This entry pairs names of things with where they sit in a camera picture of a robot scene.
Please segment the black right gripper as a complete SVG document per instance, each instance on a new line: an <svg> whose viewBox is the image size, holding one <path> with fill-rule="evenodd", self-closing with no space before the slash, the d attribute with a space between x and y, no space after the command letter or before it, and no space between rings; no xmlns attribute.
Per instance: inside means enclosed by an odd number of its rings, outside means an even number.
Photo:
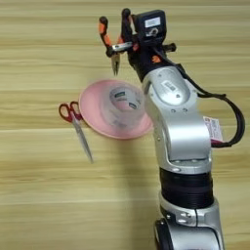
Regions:
<svg viewBox="0 0 250 250"><path fill-rule="evenodd" d="M131 42L131 11L128 8L123 9L121 13L121 38L125 43L106 47L106 55L111 58L114 75L118 74L122 52L128 53L129 64L136 70L140 81L143 81L151 70L164 65L162 58L155 52L155 48L141 48L138 43Z"/></svg>

